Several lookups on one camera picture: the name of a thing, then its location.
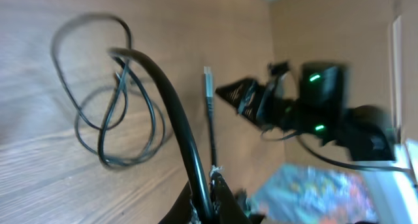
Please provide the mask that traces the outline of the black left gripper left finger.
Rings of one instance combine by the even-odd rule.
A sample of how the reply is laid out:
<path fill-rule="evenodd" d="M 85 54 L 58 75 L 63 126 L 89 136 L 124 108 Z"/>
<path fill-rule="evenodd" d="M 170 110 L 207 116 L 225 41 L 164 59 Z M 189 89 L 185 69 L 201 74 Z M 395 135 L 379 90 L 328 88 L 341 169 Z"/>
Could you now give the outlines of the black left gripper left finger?
<path fill-rule="evenodd" d="M 188 224 L 198 221 L 199 217 L 197 216 L 191 197 L 190 185 L 187 182 L 172 208 L 162 218 L 159 224 Z"/>

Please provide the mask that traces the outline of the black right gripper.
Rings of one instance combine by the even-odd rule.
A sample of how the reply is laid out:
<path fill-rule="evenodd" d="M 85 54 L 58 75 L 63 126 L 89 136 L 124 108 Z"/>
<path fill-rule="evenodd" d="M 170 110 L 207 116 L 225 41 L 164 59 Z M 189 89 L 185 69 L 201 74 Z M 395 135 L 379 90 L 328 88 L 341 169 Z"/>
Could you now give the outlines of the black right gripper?
<path fill-rule="evenodd" d="M 295 128 L 295 104 L 293 99 L 285 98 L 284 80 L 288 74 L 297 84 L 295 75 L 291 71 L 288 61 L 269 63 L 267 65 L 268 81 L 265 84 L 263 98 L 260 102 L 253 101 L 250 104 L 242 102 L 247 92 L 258 81 L 254 78 L 243 78 L 232 84 L 219 86 L 215 93 L 218 97 L 237 108 L 237 114 L 246 118 L 263 133 L 279 128 L 286 132 Z"/>

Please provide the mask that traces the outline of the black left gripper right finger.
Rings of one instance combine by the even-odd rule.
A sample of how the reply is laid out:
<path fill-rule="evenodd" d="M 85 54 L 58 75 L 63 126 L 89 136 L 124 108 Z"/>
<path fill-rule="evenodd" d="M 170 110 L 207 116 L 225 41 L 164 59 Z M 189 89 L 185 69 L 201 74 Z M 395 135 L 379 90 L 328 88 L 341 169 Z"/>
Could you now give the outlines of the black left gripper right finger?
<path fill-rule="evenodd" d="M 217 223 L 251 224 L 222 176 L 222 170 L 223 167 L 212 167 L 210 171 L 210 192 Z"/>

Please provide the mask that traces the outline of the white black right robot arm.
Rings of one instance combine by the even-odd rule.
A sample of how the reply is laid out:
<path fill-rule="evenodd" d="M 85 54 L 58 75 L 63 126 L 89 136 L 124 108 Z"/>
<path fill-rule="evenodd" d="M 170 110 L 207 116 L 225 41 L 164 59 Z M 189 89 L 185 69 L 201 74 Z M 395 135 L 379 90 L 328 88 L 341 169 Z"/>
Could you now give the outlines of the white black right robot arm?
<path fill-rule="evenodd" d="M 243 78 L 216 94 L 263 133 L 280 129 L 281 140 L 293 138 L 307 152 L 306 138 L 313 136 L 322 146 L 345 148 L 349 159 L 319 156 L 335 170 L 285 165 L 250 198 L 240 197 L 244 211 L 283 223 L 416 223 L 417 180 L 408 150 L 384 109 L 348 107 L 346 65 L 302 64 L 296 99 L 284 95 L 289 64 L 268 70 L 265 84 Z"/>

